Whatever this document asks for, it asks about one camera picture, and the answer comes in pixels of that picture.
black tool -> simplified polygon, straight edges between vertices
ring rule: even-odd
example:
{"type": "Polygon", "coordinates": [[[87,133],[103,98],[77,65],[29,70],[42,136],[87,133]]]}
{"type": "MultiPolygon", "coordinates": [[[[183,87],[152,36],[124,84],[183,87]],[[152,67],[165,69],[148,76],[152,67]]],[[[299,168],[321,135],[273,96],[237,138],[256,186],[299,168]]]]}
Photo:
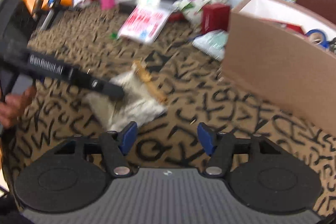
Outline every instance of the black tool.
{"type": "MultiPolygon", "coordinates": [[[[121,99],[124,96],[122,87],[86,74],[76,66],[27,47],[38,25],[39,7],[42,1],[35,2],[36,9],[31,16],[22,0],[0,0],[1,101],[4,101],[8,93],[22,93],[34,80],[43,80],[45,77],[99,92],[112,100],[121,99]]],[[[59,2],[60,0],[51,0],[51,8],[59,2]]]]}
{"type": "Polygon", "coordinates": [[[108,133],[69,139],[19,174],[14,193],[22,215],[35,224],[332,223],[326,222],[332,216],[322,219],[312,210],[321,192],[318,175],[276,144],[262,136],[214,133],[203,123],[198,136],[212,155],[203,173],[132,173],[121,142],[108,133]],[[85,161],[86,151],[102,153],[106,172],[85,161]],[[230,171],[237,153],[247,153],[249,161],[230,171]]]}
{"type": "Polygon", "coordinates": [[[66,9],[61,5],[61,0],[48,0],[47,7],[48,7],[48,14],[44,19],[42,26],[40,27],[41,31],[48,30],[51,27],[53,21],[55,20],[58,12],[66,9]]]}
{"type": "Polygon", "coordinates": [[[329,51],[336,54],[336,37],[329,41],[329,51]]]}

gray ribbed pad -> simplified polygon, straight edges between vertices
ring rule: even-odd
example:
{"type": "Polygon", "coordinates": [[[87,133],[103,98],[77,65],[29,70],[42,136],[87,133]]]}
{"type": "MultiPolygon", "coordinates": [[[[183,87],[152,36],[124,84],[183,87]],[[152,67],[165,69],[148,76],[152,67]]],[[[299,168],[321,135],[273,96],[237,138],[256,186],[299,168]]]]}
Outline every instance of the gray ribbed pad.
{"type": "Polygon", "coordinates": [[[196,169],[140,168],[137,175],[115,179],[90,206],[73,213],[47,215],[25,210],[35,224],[315,224],[312,211],[274,216],[239,203],[221,180],[196,169]]]}

red and white paper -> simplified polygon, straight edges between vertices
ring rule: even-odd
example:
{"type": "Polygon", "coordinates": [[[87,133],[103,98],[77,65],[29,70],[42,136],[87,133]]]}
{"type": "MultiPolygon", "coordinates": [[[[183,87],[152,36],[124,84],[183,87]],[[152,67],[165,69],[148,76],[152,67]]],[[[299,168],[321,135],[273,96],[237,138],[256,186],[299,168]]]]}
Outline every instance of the red and white paper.
{"type": "Polygon", "coordinates": [[[142,43],[153,43],[166,24],[171,12],[168,10],[137,6],[118,32],[142,43]]]}

tape roll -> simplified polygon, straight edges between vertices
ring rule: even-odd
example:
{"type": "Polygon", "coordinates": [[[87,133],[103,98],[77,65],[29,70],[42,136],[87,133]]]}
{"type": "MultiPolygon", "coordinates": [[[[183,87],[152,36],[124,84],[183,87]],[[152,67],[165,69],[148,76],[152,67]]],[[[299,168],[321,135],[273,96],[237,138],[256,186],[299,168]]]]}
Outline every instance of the tape roll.
{"type": "Polygon", "coordinates": [[[323,48],[328,48],[329,43],[327,41],[326,34],[318,29],[310,30],[306,33],[306,36],[310,40],[310,42],[314,43],[315,45],[320,45],[323,48]]]}

logo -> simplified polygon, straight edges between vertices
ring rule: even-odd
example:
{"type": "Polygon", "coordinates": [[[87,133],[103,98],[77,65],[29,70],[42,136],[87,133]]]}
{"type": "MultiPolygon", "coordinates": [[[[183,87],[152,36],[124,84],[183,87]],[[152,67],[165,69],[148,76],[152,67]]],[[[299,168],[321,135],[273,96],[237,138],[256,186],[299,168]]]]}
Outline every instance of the logo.
{"type": "Polygon", "coordinates": [[[49,61],[44,60],[43,58],[36,57],[33,54],[29,58],[29,63],[41,69],[56,73],[58,75],[61,75],[63,71],[63,66],[53,64],[49,61]]]}
{"type": "Polygon", "coordinates": [[[170,176],[170,175],[173,174],[173,172],[171,172],[170,170],[167,170],[167,171],[164,171],[163,174],[164,174],[165,176],[170,176]]]}

